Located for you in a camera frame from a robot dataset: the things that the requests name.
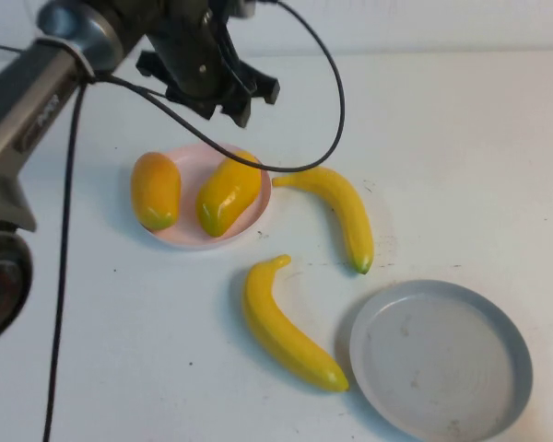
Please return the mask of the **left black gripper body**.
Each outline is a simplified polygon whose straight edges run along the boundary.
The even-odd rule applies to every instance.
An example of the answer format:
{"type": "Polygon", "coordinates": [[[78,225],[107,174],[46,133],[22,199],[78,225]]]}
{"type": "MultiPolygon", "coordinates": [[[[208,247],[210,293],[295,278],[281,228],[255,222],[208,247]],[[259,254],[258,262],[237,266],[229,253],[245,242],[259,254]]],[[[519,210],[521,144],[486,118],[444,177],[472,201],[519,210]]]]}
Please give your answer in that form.
{"type": "Polygon", "coordinates": [[[197,18],[164,18],[147,35],[151,51],[142,51],[136,68],[154,77],[166,96],[191,107],[246,107],[252,99],[274,104],[279,82],[245,63],[227,25],[210,11],[197,18]]]}

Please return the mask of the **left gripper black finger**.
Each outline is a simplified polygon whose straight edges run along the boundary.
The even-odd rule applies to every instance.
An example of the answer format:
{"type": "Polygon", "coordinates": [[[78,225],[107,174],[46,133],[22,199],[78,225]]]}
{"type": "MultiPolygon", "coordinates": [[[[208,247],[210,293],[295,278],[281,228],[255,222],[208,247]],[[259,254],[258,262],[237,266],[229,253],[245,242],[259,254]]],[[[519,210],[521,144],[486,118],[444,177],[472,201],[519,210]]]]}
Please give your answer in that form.
{"type": "Polygon", "coordinates": [[[191,99],[191,109],[206,120],[210,120],[212,118],[217,105],[217,101],[213,98],[191,99]]]}
{"type": "Polygon", "coordinates": [[[222,106],[221,112],[229,116],[238,127],[245,129],[251,116],[251,104],[226,104],[222,106]]]}

